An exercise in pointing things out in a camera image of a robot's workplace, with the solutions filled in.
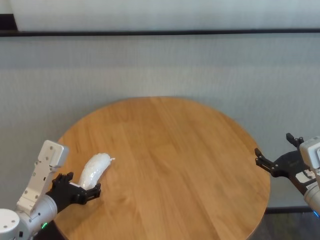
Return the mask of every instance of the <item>wooden tabletop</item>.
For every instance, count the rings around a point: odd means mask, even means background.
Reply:
[[[197,102],[132,98],[78,121],[60,139],[61,173],[77,183],[97,153],[115,160],[101,196],[56,218],[70,240],[244,240],[267,206],[270,178],[255,141],[236,122]]]

